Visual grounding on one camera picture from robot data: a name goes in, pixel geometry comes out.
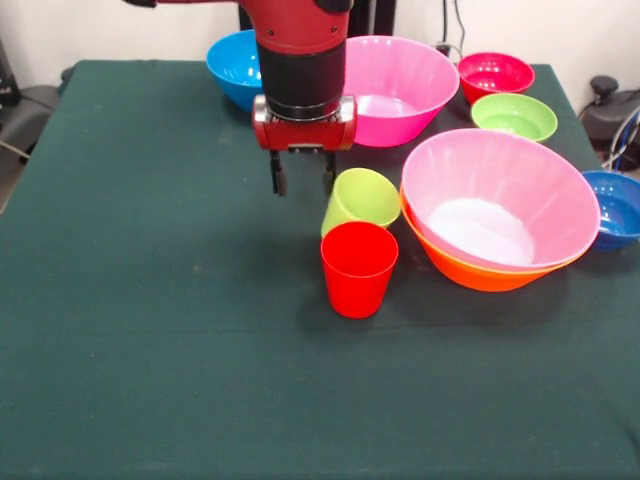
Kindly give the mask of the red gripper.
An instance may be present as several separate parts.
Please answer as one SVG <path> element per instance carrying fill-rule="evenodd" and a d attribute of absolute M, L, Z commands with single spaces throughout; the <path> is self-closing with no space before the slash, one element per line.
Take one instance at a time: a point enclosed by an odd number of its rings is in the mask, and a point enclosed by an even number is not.
<path fill-rule="evenodd" d="M 321 149 L 325 153 L 322 182 L 324 192 L 330 196 L 337 177 L 335 151 L 348 150 L 355 141 L 357 129 L 357 103 L 353 96 L 343 96 L 338 110 L 331 116 L 314 121 L 283 120 L 272 113 L 265 95 L 256 95 L 252 109 L 252 126 L 257 142 L 270 150 L 270 169 L 273 193 L 284 197 L 287 180 L 280 152 L 293 149 Z"/>

